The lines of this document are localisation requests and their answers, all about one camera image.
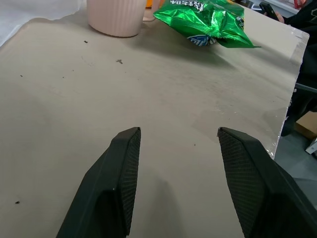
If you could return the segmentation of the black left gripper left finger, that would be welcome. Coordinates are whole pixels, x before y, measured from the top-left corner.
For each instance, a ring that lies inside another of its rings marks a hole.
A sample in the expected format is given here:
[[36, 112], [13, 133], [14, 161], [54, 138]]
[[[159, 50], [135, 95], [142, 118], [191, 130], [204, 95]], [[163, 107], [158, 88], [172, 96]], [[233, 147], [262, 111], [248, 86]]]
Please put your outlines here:
[[127, 238], [136, 196], [141, 129], [115, 136], [84, 175], [56, 238]]

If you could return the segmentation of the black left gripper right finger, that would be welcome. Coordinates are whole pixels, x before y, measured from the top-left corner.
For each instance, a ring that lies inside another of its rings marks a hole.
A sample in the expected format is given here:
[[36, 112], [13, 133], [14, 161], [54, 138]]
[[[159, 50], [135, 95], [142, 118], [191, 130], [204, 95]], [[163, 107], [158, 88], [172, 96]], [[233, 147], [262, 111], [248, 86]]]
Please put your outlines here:
[[227, 185], [245, 238], [317, 238], [317, 209], [261, 142], [217, 132]]

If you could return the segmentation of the translucent white plastic bag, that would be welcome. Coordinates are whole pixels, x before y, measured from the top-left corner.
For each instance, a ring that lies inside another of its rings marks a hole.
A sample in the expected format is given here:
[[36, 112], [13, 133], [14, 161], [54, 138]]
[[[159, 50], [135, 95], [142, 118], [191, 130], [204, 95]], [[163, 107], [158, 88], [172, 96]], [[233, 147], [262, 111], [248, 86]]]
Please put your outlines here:
[[75, 14], [86, 0], [0, 0], [0, 47], [34, 18], [58, 20]]

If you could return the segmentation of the small white device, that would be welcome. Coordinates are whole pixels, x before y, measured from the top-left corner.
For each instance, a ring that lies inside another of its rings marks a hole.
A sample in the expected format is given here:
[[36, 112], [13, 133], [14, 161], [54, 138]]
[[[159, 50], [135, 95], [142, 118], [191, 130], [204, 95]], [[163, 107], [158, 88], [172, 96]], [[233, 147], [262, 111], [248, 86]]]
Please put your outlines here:
[[317, 159], [317, 137], [310, 143], [305, 151]]

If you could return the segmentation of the brown cardboard box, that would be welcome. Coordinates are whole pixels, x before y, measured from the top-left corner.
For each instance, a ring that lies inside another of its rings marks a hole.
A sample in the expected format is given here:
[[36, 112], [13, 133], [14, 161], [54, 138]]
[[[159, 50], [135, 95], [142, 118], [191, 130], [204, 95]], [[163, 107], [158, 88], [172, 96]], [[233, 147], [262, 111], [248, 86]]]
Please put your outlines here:
[[295, 123], [295, 131], [305, 138], [313, 140], [317, 137], [317, 112], [307, 112]]

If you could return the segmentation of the grey chair bar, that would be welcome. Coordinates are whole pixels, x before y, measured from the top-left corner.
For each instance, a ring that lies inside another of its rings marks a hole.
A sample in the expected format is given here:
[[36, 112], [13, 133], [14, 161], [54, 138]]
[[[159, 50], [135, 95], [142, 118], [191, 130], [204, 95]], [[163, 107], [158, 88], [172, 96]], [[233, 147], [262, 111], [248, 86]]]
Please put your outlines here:
[[304, 84], [296, 83], [295, 88], [317, 94], [317, 88], [310, 87]]

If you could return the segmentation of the bystander in black clothing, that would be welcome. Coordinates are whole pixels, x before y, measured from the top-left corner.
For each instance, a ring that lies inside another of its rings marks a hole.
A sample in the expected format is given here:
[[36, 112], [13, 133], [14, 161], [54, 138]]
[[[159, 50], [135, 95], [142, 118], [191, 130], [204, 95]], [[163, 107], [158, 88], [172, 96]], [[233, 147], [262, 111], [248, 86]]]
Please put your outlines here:
[[[295, 15], [286, 18], [286, 25], [309, 34], [297, 82], [317, 87], [317, 0], [307, 0]], [[293, 93], [281, 136], [294, 130], [295, 122], [308, 111], [317, 112], [317, 94], [297, 89]]]

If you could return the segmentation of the pink ribbed cup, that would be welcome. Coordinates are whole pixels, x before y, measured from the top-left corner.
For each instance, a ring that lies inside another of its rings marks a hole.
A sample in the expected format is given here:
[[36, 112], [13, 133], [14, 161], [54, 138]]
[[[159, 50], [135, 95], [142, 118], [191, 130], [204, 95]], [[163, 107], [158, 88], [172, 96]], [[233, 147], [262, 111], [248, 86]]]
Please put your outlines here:
[[141, 29], [147, 0], [87, 0], [87, 18], [95, 30], [133, 37]]

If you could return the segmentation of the small pink plastic container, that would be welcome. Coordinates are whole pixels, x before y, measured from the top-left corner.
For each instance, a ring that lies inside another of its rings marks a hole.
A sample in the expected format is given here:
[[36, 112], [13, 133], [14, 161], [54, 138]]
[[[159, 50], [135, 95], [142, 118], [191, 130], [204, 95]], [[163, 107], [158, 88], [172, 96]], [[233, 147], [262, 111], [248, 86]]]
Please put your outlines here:
[[161, 0], [146, 0], [146, 8], [143, 16], [144, 22], [152, 22], [155, 20], [154, 12], [160, 7]]

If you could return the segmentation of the black smartphone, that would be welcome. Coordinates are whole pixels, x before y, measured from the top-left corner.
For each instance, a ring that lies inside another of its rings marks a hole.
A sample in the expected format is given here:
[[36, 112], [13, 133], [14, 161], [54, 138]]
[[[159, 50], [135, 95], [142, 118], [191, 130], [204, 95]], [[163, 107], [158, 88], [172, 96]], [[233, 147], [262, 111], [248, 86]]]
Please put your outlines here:
[[274, 20], [277, 20], [277, 21], [279, 20], [278, 17], [277, 17], [277, 15], [275, 14], [273, 8], [271, 7], [271, 5], [270, 5], [269, 3], [261, 2], [261, 3], [259, 4], [259, 6], [260, 6], [261, 10], [262, 10], [263, 12], [265, 12], [266, 15], [267, 15], [269, 18], [274, 19]]

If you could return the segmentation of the green foil snack bag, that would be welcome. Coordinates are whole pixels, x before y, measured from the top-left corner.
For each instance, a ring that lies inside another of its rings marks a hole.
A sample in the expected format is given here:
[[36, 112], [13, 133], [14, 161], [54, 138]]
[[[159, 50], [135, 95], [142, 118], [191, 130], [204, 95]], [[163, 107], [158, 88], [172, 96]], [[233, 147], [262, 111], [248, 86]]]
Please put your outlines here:
[[154, 17], [199, 47], [257, 48], [244, 32], [244, 8], [231, 0], [165, 0]]

